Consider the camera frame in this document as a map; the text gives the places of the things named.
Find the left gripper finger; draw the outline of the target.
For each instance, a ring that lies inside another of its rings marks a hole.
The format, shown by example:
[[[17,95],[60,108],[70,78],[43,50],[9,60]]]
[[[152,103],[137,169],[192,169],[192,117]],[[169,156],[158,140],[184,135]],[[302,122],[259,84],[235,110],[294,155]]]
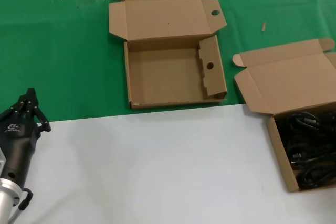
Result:
[[[33,108],[35,106],[35,89],[28,88],[27,92],[21,95],[18,101],[9,109],[1,113],[1,122],[11,119],[14,122],[25,118],[26,120],[33,120]]]
[[[39,102],[37,99],[37,94],[34,88],[28,88],[26,93],[26,100],[27,100],[27,112],[26,112],[26,119],[33,120],[37,118],[40,122],[41,126],[38,127],[39,132],[50,132],[51,126],[49,120],[43,114],[41,109],[39,108]]]

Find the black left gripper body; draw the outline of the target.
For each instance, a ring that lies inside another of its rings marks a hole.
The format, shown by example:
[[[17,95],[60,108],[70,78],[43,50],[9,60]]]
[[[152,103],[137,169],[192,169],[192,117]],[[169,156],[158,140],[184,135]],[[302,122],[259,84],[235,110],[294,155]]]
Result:
[[[1,151],[6,158],[1,178],[16,184],[26,182],[39,138],[40,132],[34,121],[26,119],[1,121]]]

